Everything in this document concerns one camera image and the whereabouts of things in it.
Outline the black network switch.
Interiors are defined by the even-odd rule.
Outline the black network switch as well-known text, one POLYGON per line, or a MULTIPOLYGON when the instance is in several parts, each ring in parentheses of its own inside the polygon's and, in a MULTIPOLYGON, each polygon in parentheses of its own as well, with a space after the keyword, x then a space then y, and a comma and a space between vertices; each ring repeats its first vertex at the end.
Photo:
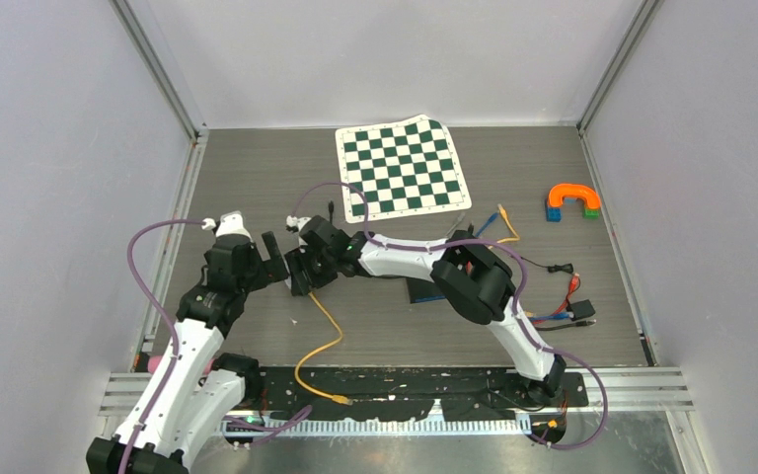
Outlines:
POLYGON ((407 278, 406 287, 410 304, 443 300, 445 298, 440 288, 431 281, 407 278))

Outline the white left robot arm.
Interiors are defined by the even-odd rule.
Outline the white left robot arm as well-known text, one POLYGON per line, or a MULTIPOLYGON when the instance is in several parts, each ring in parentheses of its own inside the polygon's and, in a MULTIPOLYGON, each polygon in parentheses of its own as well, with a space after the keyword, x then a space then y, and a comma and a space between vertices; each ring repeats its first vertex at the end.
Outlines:
POLYGON ((216 237, 200 281, 180 300, 171 341, 146 389, 111 437, 90 444, 90 472, 187 473, 232 408, 262 400, 258 361, 217 354, 249 294, 288 277, 274 234, 262 239, 266 259, 243 231, 216 237))

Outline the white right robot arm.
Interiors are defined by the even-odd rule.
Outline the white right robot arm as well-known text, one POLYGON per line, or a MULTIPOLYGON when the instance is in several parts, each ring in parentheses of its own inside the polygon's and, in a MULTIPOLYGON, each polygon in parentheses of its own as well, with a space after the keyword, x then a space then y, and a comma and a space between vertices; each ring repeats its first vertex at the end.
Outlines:
POLYGON ((493 333, 523 378, 530 401, 549 405, 563 393, 567 365, 533 328, 512 270, 493 244, 466 231, 433 241, 364 231, 348 235, 320 215, 289 216, 286 228, 299 242, 284 257, 293 295, 307 295, 339 276, 430 282, 460 316, 493 333))

